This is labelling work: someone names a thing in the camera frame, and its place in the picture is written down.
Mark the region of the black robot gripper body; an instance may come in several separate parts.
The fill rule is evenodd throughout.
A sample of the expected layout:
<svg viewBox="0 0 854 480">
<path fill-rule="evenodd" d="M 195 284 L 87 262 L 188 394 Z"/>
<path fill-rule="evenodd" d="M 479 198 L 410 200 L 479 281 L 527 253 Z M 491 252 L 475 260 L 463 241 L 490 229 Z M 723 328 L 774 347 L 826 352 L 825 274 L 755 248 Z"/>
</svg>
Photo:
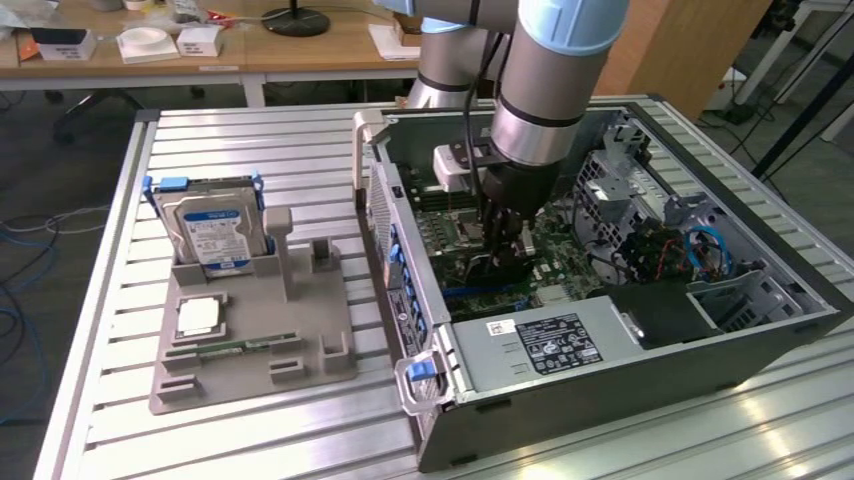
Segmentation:
<svg viewBox="0 0 854 480">
<path fill-rule="evenodd" d="M 500 208 L 534 216 L 551 196 L 558 176 L 558 163 L 531 167 L 506 162 L 487 167 L 482 188 Z"/>
</svg>

